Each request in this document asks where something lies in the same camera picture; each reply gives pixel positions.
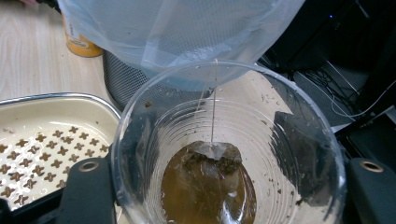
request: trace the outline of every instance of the metal ring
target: metal ring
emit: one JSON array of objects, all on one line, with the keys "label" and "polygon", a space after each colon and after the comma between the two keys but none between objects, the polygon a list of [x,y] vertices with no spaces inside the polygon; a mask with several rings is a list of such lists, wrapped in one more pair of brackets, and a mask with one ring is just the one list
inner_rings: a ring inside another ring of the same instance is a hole
[{"label": "metal ring", "polygon": [[370,161],[361,161],[359,164],[361,165],[361,167],[371,172],[375,172],[375,173],[384,172],[384,168],[382,168],[382,166]]},{"label": "metal ring", "polygon": [[98,166],[99,166],[99,162],[97,162],[97,161],[87,161],[87,162],[81,164],[78,167],[78,169],[81,172],[89,172],[89,171],[96,169]]}]

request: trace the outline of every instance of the wooden desk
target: wooden desk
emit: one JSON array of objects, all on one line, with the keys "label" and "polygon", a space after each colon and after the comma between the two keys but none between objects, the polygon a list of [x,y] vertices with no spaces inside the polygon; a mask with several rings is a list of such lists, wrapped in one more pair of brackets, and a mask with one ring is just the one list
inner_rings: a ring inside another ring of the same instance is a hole
[{"label": "wooden desk", "polygon": [[65,43],[62,17],[54,9],[0,1],[0,101],[82,92],[110,102],[102,57],[79,57]]}]

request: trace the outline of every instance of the wooden surface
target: wooden surface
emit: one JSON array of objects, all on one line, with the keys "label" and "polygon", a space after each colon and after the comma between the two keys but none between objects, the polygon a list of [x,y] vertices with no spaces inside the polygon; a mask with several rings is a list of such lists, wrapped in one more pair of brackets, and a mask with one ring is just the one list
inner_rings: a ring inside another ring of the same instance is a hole
[{"label": "wooden surface", "polygon": [[62,17],[57,11],[44,4],[27,6],[1,0],[0,101],[82,92],[110,102],[102,57],[79,57],[65,43]]}]

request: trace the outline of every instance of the orange container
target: orange container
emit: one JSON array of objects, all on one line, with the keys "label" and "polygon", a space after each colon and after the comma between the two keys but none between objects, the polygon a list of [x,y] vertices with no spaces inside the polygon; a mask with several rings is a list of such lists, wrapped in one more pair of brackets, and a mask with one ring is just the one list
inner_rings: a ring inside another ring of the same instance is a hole
[{"label": "orange container", "polygon": [[92,43],[90,40],[79,34],[65,16],[64,32],[66,34],[66,45],[73,53],[81,57],[97,57],[102,55],[103,50]]}]

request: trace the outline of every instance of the beige tray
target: beige tray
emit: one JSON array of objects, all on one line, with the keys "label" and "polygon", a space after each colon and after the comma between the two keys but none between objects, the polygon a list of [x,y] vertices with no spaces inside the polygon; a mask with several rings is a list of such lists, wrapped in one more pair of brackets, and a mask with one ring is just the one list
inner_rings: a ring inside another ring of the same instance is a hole
[{"label": "beige tray", "polygon": [[119,120],[115,108],[87,94],[0,102],[0,197],[15,210],[64,187],[73,164],[107,154]]}]

